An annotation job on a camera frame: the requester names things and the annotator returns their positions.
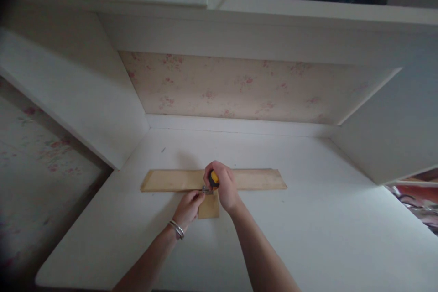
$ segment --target wooden board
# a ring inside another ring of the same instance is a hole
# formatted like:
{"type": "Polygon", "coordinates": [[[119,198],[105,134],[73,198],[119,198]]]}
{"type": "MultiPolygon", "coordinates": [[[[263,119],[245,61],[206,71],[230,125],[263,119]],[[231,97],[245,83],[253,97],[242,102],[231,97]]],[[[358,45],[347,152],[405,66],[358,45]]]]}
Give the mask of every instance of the wooden board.
{"type": "Polygon", "coordinates": [[[198,219],[219,218],[219,194],[206,195],[198,211],[198,219]]]}
{"type": "MultiPolygon", "coordinates": [[[[287,189],[278,170],[233,170],[238,190],[287,189]]],[[[142,192],[182,192],[202,189],[204,170],[149,170],[142,192]]]]}

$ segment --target bracelet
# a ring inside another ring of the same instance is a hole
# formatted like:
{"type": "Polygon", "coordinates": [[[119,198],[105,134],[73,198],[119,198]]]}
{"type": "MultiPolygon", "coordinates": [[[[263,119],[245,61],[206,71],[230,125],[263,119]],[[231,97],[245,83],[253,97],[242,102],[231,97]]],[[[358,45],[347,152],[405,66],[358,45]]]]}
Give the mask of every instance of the bracelet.
{"type": "Polygon", "coordinates": [[[178,224],[174,220],[169,221],[169,225],[171,225],[173,228],[175,228],[179,237],[181,237],[181,239],[183,240],[184,239],[184,231],[181,229],[181,227],[178,226],[178,224]]]}

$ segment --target pink floral pattern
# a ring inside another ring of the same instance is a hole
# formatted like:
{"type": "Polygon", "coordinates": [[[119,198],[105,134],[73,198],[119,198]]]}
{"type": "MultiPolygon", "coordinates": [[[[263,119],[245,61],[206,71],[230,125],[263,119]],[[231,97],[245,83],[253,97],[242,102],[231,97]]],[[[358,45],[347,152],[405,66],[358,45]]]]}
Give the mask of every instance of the pink floral pattern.
{"type": "Polygon", "coordinates": [[[0,117],[0,266],[13,278],[110,168],[3,78],[0,117]]]}
{"type": "Polygon", "coordinates": [[[120,52],[147,113],[338,124],[391,69],[120,52]]]}

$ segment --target white desk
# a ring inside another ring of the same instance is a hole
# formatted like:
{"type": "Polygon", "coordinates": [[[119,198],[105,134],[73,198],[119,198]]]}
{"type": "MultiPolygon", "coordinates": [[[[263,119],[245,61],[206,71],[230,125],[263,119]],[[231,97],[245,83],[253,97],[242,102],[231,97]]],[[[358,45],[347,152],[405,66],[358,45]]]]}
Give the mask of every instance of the white desk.
{"type": "MultiPolygon", "coordinates": [[[[280,170],[287,190],[239,194],[304,292],[436,292],[438,239],[330,140],[170,129],[149,130],[44,263],[37,284],[111,289],[182,196],[141,193],[148,170],[200,169],[213,159],[232,168],[280,170]]],[[[190,226],[156,288],[251,290],[223,209],[219,219],[190,226]]]]}

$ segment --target metal bracket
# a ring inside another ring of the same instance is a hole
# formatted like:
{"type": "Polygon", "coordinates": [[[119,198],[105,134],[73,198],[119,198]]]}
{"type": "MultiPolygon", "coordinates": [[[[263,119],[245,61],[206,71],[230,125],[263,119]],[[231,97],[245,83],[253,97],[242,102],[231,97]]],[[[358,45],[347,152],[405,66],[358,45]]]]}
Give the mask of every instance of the metal bracket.
{"type": "Polygon", "coordinates": [[[205,195],[213,195],[213,191],[209,190],[207,186],[202,186],[201,192],[203,192],[205,195]]]}

